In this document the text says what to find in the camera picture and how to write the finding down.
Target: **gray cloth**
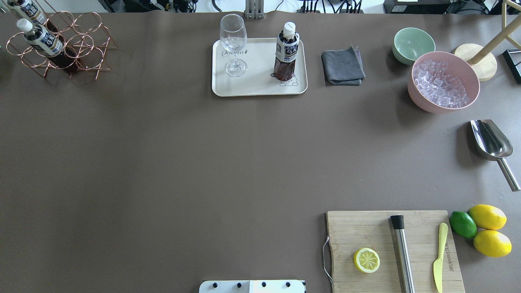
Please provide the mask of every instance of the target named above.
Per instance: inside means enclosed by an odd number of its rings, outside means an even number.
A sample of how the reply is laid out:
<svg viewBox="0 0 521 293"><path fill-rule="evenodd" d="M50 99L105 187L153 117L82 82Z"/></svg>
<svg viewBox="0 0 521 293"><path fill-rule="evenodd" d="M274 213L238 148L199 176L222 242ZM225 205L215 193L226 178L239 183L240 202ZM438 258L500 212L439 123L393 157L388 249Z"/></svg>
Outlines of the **gray cloth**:
<svg viewBox="0 0 521 293"><path fill-rule="evenodd" d="M360 52L352 45L347 50L328 50L322 53L326 77L337 86L359 86L365 73Z"/></svg>

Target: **lime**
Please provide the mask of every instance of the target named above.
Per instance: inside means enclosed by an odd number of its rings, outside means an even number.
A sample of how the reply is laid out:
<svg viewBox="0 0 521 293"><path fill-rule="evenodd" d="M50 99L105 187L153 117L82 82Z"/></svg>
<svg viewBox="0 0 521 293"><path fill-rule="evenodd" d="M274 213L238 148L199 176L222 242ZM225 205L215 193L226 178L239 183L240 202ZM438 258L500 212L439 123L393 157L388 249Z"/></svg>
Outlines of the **lime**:
<svg viewBox="0 0 521 293"><path fill-rule="evenodd" d="M499 230L506 223L506 215L495 206L488 204L478 204L468 210L468 214L476 223L476 226L489 229Z"/></svg>
<svg viewBox="0 0 521 293"><path fill-rule="evenodd" d="M356 268L364 273L374 273L380 267L380 257L371 248L360 248L354 256Z"/></svg>
<svg viewBox="0 0 521 293"><path fill-rule="evenodd" d="M512 243L504 234L494 230L481 230L474 237L474 247L493 258L504 257L512 251Z"/></svg>
<svg viewBox="0 0 521 293"><path fill-rule="evenodd" d="M452 212L449 218L452 230L465 238L472 238L476 234L476 223L465 212Z"/></svg>

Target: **round wooden base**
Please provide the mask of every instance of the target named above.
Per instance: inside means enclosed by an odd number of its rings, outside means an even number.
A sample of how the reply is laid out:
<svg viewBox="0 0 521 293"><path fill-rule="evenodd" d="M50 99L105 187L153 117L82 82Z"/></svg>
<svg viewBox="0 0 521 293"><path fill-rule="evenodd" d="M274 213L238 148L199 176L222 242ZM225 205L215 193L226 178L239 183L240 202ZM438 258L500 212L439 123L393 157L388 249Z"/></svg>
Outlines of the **round wooden base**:
<svg viewBox="0 0 521 293"><path fill-rule="evenodd" d="M472 57L476 56L481 49L483 49L483 46L478 44L463 44L457 47L453 54L465 61L469 61ZM480 62L473 65L471 64L470 66L474 69L479 81L487 81L495 75L498 69L498 61L492 53L488 53Z"/></svg>

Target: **lemon slice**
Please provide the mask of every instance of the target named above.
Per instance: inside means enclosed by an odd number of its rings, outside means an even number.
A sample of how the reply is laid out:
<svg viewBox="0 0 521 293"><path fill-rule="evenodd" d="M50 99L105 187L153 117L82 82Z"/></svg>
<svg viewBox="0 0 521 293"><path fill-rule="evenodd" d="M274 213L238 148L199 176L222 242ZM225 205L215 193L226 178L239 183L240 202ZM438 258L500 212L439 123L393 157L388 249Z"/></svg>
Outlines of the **lemon slice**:
<svg viewBox="0 0 521 293"><path fill-rule="evenodd" d="M364 273L374 273L380 267L380 257L371 248L360 248L354 257L356 268Z"/></svg>

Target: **bottle of dark liquid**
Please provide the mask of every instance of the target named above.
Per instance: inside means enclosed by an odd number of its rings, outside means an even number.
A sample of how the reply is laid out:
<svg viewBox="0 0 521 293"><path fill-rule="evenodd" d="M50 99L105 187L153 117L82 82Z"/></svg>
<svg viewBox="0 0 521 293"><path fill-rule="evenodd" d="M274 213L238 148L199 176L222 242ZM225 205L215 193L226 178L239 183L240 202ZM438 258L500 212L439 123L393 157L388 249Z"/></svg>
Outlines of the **bottle of dark liquid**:
<svg viewBox="0 0 521 293"><path fill-rule="evenodd" d="M296 53L299 49L299 34L295 31L295 24L286 22L284 29L277 36L275 51L275 77L281 81L290 80L295 72Z"/></svg>
<svg viewBox="0 0 521 293"><path fill-rule="evenodd" d="M24 32L23 36L27 43L40 54L46 56L54 65L68 74L73 74L80 70L78 62L81 61L69 57L76 56L74 49L70 47L64 48L63 43L58 37L50 33L45 27L34 24L26 19L18 20L16 25Z"/></svg>
<svg viewBox="0 0 521 293"><path fill-rule="evenodd" d="M33 0L7 0L7 7L18 19L23 18L37 25L46 26L51 32L58 32L58 28L49 21L43 9Z"/></svg>

